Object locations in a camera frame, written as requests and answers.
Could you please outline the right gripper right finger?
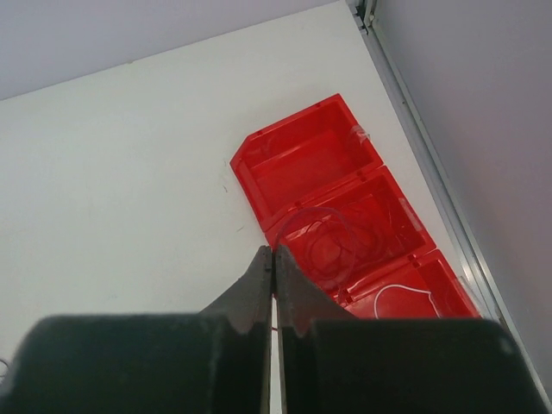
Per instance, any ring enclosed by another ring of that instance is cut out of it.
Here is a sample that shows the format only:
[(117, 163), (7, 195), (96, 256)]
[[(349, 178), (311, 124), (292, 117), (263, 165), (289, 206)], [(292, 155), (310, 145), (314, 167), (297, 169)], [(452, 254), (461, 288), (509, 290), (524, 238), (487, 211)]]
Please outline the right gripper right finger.
[(480, 318), (359, 319), (275, 253), (285, 413), (548, 413), (515, 341)]

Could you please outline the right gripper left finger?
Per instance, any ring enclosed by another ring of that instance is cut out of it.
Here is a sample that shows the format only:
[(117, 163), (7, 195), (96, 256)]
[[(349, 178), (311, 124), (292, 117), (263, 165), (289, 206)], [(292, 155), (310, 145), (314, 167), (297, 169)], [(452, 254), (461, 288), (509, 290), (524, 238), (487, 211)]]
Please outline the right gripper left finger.
[(24, 337), (4, 413), (267, 413), (272, 252), (197, 313), (64, 315)]

